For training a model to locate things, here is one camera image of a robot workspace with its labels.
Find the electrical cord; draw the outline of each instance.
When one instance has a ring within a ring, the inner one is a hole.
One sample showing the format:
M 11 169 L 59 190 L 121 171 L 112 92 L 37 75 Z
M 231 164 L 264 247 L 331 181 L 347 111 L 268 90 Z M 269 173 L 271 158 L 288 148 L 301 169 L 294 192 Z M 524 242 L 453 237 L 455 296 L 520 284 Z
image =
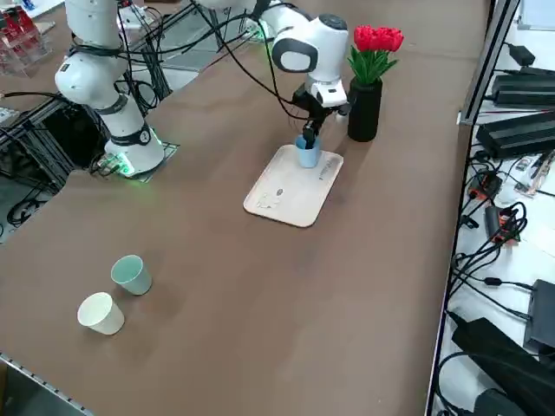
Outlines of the electrical cord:
M 520 210 L 522 211 L 522 214 L 521 214 L 520 218 L 516 218 L 516 214 L 518 213 L 518 210 L 516 210 L 515 208 L 517 206 L 520 207 Z M 456 271 L 458 273 L 461 273 L 465 277 L 460 278 L 460 276 L 454 275 L 455 282 L 453 282 L 453 287 L 450 290 L 447 299 L 451 299 L 454 296 L 454 294 L 460 289 L 460 287 L 463 284 L 467 283 L 468 276 L 466 276 L 466 273 L 472 275 L 477 270 L 487 266 L 488 264 L 493 263 L 499 257 L 500 248 L 503 246 L 503 244 L 505 244 L 507 241 L 515 238 L 517 235 L 519 235 L 525 229 L 526 225 L 528 224 L 528 220 L 526 219 L 526 206 L 523 203 L 516 202 L 516 203 L 508 206 L 507 208 L 504 208 L 503 211 L 510 213 L 510 215 L 508 216 L 507 222 L 509 222 L 509 221 L 513 222 L 513 229 L 510 232 L 507 232 L 507 234 L 504 235 L 503 238 L 501 238 L 499 241 L 495 242 L 493 244 L 493 246 L 487 247 L 494 240 L 494 238 L 497 237 L 501 233 L 502 228 L 499 227 L 494 232 L 494 234 L 492 234 L 492 236 L 490 236 L 485 241 L 485 243 L 483 243 L 479 247 L 479 249 L 477 249 L 473 254 L 471 254 L 471 255 L 459 254 L 459 255 L 455 255 L 453 257 L 453 259 L 452 259 L 452 270 Z M 488 263 L 481 264 L 478 267 L 476 267 L 475 269 L 471 270 L 472 267 L 476 266 L 476 264 L 478 264 L 479 262 L 481 262 L 485 258 L 489 257 L 493 253 L 495 253 L 495 257 L 494 257 L 493 260 L 491 260 Z M 462 267 L 459 267 L 457 263 L 459 261 L 463 260 L 463 259 L 466 259 L 466 262 Z M 456 283 L 456 279 L 461 279 L 461 282 L 458 286 L 455 287 L 454 285 Z
M 240 37 L 246 35 L 247 32 L 243 32 L 241 35 L 238 35 L 236 37 L 234 37 L 233 39 L 231 39 L 229 41 L 229 43 L 235 42 L 237 41 Z M 242 42 L 240 42 L 238 45 L 236 45 L 232 50 L 237 50 L 239 49 L 241 46 L 243 46 L 245 43 L 249 42 L 254 36 L 256 35 L 256 33 L 251 34 L 250 36 L 246 37 L 245 39 L 243 39 Z M 215 64 L 217 64 L 218 62 L 220 62 L 222 59 L 224 59 L 228 54 L 222 54 L 221 56 L 219 56 L 217 59 L 215 59 L 214 61 L 210 62 L 208 65 L 206 65 L 202 71 L 206 71 L 208 68 L 214 66 Z
M 242 19 L 243 17 L 245 17 L 247 15 L 237 15 L 232 17 L 229 20 L 229 23 L 234 22 L 236 20 Z M 202 41 L 204 41 L 205 39 L 209 38 L 210 36 L 212 36 L 214 34 L 214 30 L 215 29 L 221 29 L 223 28 L 226 24 L 228 24 L 228 22 L 223 22 L 220 23 L 216 26 L 213 26 L 211 23 L 211 29 L 208 30 L 204 35 L 202 35 L 199 39 L 189 42 L 189 43 L 185 43 L 184 45 L 180 45 L 180 46 L 176 46 L 174 48 L 170 48 L 170 49 L 162 49 L 162 50 L 158 50 L 158 51 L 148 51 L 148 50 L 143 50 L 143 51 L 134 51 L 134 50 L 129 50 L 128 53 L 130 55 L 163 55 L 163 54 L 169 54 L 172 52 L 178 52 L 181 51 L 182 49 L 186 49 L 186 50 L 190 50 L 191 48 L 194 48 L 195 46 L 197 46 L 199 43 L 201 43 Z M 124 46 L 123 44 L 117 48 L 117 49 L 105 49 L 105 48 L 99 48 L 96 46 L 92 46 L 92 45 L 82 45 L 78 42 L 75 41 L 75 36 L 73 36 L 73 46 L 75 48 L 75 50 L 79 51 L 79 52 L 83 52 L 83 53 L 87 53 L 90 55 L 98 55 L 98 56 L 118 56 L 120 58 L 124 58 L 127 59 L 127 57 L 125 55 L 123 55 L 122 53 L 127 53 L 126 51 L 122 50 L 122 47 Z
M 53 98 L 55 100 L 63 101 L 66 104 L 69 104 L 71 106 L 75 105 L 74 102 L 71 102 L 70 100 L 68 100 L 63 95 L 55 94 L 55 93 L 47 93 L 47 92 L 42 92 L 42 91 L 14 91 L 14 92 L 11 92 L 11 93 L 0 94 L 0 100 L 2 98 L 23 97 L 23 96 L 27 96 L 27 95 L 41 95 L 43 97 L 49 97 L 49 98 Z
M 476 282 L 482 282 L 486 286 L 499 287 L 502 284 L 506 284 L 506 285 L 516 286 L 516 287 L 519 287 L 521 289 L 530 290 L 531 292 L 534 291 L 534 287 L 532 285 L 526 284 L 526 283 L 508 282 L 508 281 L 505 281 L 505 280 L 501 280 L 498 277 L 485 277 L 483 279 L 480 279 L 479 277 L 473 276 L 471 273 L 460 273 L 460 272 L 457 272 L 457 273 L 459 275 L 468 276 L 469 279 L 472 279 Z
M 555 384 L 553 384 L 552 382 L 550 382 L 549 380 L 543 378 L 543 377 L 538 377 L 536 374 L 532 374 L 527 372 L 526 370 L 513 365 L 510 362 L 506 362 L 501 360 L 498 357 L 493 357 L 491 355 L 487 355 L 487 354 L 476 354 L 476 353 L 468 353 L 466 351 L 460 351 L 457 353 L 452 353 L 450 355 L 448 355 L 447 357 L 445 357 L 443 360 L 441 360 L 440 364 L 437 367 L 437 370 L 435 372 L 435 393 L 438 395 L 438 397 L 440 398 L 441 402 L 444 404 L 444 406 L 446 408 L 448 408 L 450 411 L 453 411 L 454 414 L 456 414 L 457 416 L 463 416 L 463 415 L 468 415 L 471 414 L 468 411 L 466 411 L 465 409 L 461 408 L 461 407 L 457 407 L 456 405 L 454 405 L 453 403 L 451 403 L 442 393 L 441 391 L 441 386 L 440 386 L 440 375 L 441 375 L 441 370 L 445 367 L 445 365 L 457 358 L 457 357 L 461 357 L 461 356 L 467 356 L 469 358 L 480 358 L 482 360 L 487 360 L 496 364 L 499 364 L 501 366 L 507 367 L 507 368 L 511 368 L 513 371 L 516 371 L 518 373 L 521 373 L 522 375 L 524 375 L 525 377 L 529 378 L 530 380 L 534 380 L 538 383 L 541 383 L 545 386 L 550 387 L 551 389 L 555 389 Z
M 27 210 L 31 207 L 35 207 L 35 210 L 38 209 L 41 205 L 46 204 L 46 201 L 36 199 L 38 195 L 44 191 L 46 184 L 39 183 L 35 185 L 29 193 L 15 205 L 13 205 L 6 216 L 6 221 L 8 224 L 13 225 L 14 227 L 20 227 L 25 221 L 27 221 L 31 214 L 27 213 Z M 36 192 L 35 197 L 31 197 L 31 194 Z
M 508 308 L 507 306 L 505 306 L 504 304 L 502 304 L 501 302 L 496 301 L 495 299 L 493 299 L 491 296 L 487 295 L 486 293 L 482 292 L 481 290 L 475 288 L 472 284 L 470 284 L 467 280 L 463 279 L 462 277 L 460 277 L 459 275 L 456 276 L 457 279 L 459 279 L 462 284 L 465 284 L 469 289 L 473 290 L 474 292 L 478 293 L 480 296 L 485 297 L 489 302 L 493 303 L 494 305 L 496 305 L 497 307 L 505 310 L 505 312 L 507 312 L 510 315 L 516 316 L 524 321 L 530 321 L 532 319 L 531 316 L 529 316 L 528 314 L 525 314 L 523 312 L 519 312 L 518 310 L 515 309 L 511 309 Z
M 194 6 L 197 8 L 197 11 L 199 12 L 199 14 L 202 16 L 202 18 L 205 20 L 205 22 L 211 26 L 212 28 L 214 27 L 212 25 L 212 23 L 210 22 L 210 20 L 208 19 L 208 17 L 206 17 L 205 13 L 202 11 L 200 5 L 198 3 L 196 3 L 194 0 L 191 0 L 191 3 L 194 4 Z M 276 6 L 287 6 L 284 3 L 278 3 L 276 4 Z M 253 81 L 255 81 L 260 87 L 264 88 L 266 91 L 268 91 L 270 94 L 274 95 L 278 102 L 279 105 L 281 106 L 281 108 L 284 110 L 284 112 L 289 115 L 292 119 L 295 120 L 316 120 L 315 118 L 311 118 L 311 117 L 299 117 L 296 116 L 292 113 L 289 112 L 289 110 L 287 110 L 287 108 L 285 107 L 284 103 L 286 104 L 290 104 L 290 105 L 294 105 L 292 101 L 286 100 L 285 98 L 283 98 L 281 95 L 279 95 L 279 91 L 278 91 L 278 84 L 276 81 L 276 74 L 274 72 L 274 67 L 273 67 L 273 63 L 271 60 L 271 53 L 270 53 L 270 48 L 268 46 L 268 40 L 266 38 L 266 34 L 264 32 L 264 27 L 262 26 L 262 23 L 260 23 L 260 21 L 257 21 L 258 27 L 260 28 L 260 31 L 262 32 L 262 36 L 264 38 L 264 46 L 266 49 L 266 57 L 268 58 L 268 63 L 270 65 L 270 72 L 271 72 L 271 80 L 273 83 L 273 87 L 274 90 L 272 91 L 270 88 L 268 88 L 263 82 L 261 82 L 258 78 L 256 78 L 253 74 L 251 74 L 246 68 L 245 66 L 243 66 L 243 64 L 237 59 L 237 57 L 235 56 L 235 54 L 233 54 L 233 51 L 230 49 L 229 45 L 227 44 L 227 42 L 222 39 L 222 36 L 219 34 L 218 31 L 215 31 L 215 35 L 218 37 L 218 39 L 220 40 L 220 42 L 224 45 L 224 48 L 227 50 L 227 53 L 229 54 L 229 56 L 235 61 L 235 63 L 241 68 L 241 70 L 249 77 L 251 78 Z

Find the red tulip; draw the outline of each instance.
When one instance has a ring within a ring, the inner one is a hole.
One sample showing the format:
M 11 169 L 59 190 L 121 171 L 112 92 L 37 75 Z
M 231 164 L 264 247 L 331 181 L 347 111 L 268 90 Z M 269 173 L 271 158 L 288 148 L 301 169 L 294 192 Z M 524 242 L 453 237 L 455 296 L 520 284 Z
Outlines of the red tulip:
M 361 52 L 380 49 L 396 52 L 403 39 L 402 32 L 395 28 L 374 29 L 365 25 L 355 29 L 355 45 Z
M 363 52 L 364 50 L 370 49 L 370 36 L 373 33 L 373 29 L 371 26 L 358 26 L 355 29 L 355 45 Z

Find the blue cup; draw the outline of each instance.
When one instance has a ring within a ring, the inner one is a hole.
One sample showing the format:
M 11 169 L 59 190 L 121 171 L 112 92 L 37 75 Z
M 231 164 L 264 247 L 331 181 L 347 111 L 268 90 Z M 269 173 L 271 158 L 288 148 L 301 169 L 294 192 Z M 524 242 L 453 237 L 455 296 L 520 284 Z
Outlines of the blue cup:
M 111 275 L 114 282 L 137 296 L 147 293 L 153 284 L 153 278 L 142 258 L 135 254 L 124 256 L 115 262 Z
M 302 135 L 295 139 L 298 163 L 302 167 L 312 168 L 318 164 L 322 151 L 320 150 L 320 139 L 317 137 L 311 149 L 306 148 L 306 140 Z

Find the black vase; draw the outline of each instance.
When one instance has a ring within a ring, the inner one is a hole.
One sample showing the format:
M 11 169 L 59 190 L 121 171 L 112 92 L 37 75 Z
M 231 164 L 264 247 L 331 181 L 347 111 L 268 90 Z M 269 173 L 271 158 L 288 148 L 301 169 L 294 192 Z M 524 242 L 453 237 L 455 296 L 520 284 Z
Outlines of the black vase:
M 347 134 L 352 140 L 371 141 L 378 132 L 382 80 L 369 85 L 360 85 L 353 78 L 349 91 L 349 127 Z

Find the table surface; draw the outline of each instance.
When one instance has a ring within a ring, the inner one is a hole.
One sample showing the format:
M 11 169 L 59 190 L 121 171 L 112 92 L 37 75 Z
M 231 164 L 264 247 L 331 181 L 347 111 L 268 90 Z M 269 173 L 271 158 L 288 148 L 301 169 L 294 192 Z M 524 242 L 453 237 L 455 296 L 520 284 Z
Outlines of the table surface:
M 163 14 L 171 14 L 180 9 L 180 5 L 176 3 L 147 3 L 147 5 L 152 5 Z M 2 93 L 12 91 L 58 92 L 54 82 L 54 75 L 60 68 L 63 57 L 71 46 L 71 30 L 66 20 L 65 6 L 61 4 L 34 20 L 36 22 L 55 22 L 54 28 L 50 29 L 45 35 L 52 47 L 52 53 L 30 68 L 29 77 L 24 75 L 0 75 L 0 92 Z M 25 111 L 39 106 L 48 99 L 48 97 L 40 95 L 10 97 L 9 99 L 1 100 L 0 105 L 18 111 Z
M 298 4 L 407 37 L 375 141 L 324 126 L 324 149 L 345 163 L 312 227 L 243 210 L 297 132 L 228 57 L 149 114 L 180 144 L 149 184 L 74 173 L 0 251 L 0 348 L 95 414 L 424 410 L 469 140 L 455 120 L 487 4 Z M 238 58 L 270 82 L 261 46 Z M 280 74 L 280 92 L 302 80 Z M 109 279 L 128 253 L 153 275 L 142 297 Z M 126 316 L 112 337 L 77 323 L 96 291 Z

